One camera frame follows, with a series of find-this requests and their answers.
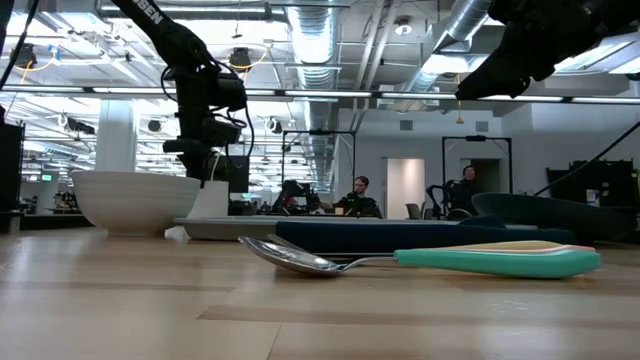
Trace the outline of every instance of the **ceramic bowl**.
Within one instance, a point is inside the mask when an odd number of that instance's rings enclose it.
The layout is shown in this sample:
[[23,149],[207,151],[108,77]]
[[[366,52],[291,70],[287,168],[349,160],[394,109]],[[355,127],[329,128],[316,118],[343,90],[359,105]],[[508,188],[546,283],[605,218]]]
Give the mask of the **ceramic bowl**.
[[161,235],[189,214],[200,190],[191,178],[115,171],[74,171],[78,206],[112,236]]

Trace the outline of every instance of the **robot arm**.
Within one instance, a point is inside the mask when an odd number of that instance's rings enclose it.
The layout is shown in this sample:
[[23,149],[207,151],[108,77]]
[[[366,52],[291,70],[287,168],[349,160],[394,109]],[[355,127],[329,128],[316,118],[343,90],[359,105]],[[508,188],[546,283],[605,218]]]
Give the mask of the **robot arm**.
[[220,66],[207,51],[205,43],[185,26],[171,20],[151,0],[111,0],[153,42],[160,57],[170,68],[205,66],[220,72]]
[[[112,1],[149,36],[167,63],[168,72],[162,80],[176,82],[180,136],[165,142],[164,151],[182,153],[178,157],[187,176],[204,180],[211,148],[233,144],[241,133],[236,125],[217,121],[209,107],[245,109],[247,94],[242,80],[215,60],[200,38],[171,20],[152,0]],[[229,72],[223,73],[222,67]]]
[[506,25],[502,42],[458,86],[456,97],[521,95],[554,65],[589,50],[640,18],[638,0],[494,0],[489,16]]

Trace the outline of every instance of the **wooden table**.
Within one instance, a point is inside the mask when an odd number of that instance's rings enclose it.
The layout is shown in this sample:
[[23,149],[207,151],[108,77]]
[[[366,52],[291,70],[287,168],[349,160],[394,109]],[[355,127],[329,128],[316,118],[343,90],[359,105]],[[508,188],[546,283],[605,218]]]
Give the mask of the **wooden table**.
[[0,357],[34,360],[640,359],[640,250],[569,281],[354,269],[308,279],[237,243],[0,238]]

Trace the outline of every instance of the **navy cushion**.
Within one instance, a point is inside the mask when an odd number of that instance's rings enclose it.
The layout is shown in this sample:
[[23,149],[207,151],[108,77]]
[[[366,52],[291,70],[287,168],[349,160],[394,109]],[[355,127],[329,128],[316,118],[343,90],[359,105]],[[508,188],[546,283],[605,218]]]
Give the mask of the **navy cushion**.
[[389,254],[400,249],[438,248],[505,241],[543,240],[579,245],[567,230],[521,230],[478,225],[326,224],[281,221],[276,234],[317,254]]

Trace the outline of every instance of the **person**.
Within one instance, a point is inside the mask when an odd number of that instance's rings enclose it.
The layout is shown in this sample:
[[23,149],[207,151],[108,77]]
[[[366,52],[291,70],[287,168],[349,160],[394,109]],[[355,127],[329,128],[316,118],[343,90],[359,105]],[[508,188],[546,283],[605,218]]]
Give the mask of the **person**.
[[382,213],[378,203],[374,199],[365,196],[367,188],[369,188],[369,179],[366,176],[358,176],[354,182],[352,192],[335,204],[320,202],[320,207],[324,210],[342,208],[347,216],[373,215],[381,219]]
[[260,207],[260,212],[263,213],[263,214],[271,213],[271,206],[269,205],[268,202],[264,201],[262,203],[262,206]]
[[463,209],[472,215],[478,215],[471,198],[475,194],[482,192],[482,188],[476,180],[476,169],[472,165],[465,166],[462,170],[462,180],[456,182],[452,187],[453,204],[452,209]]

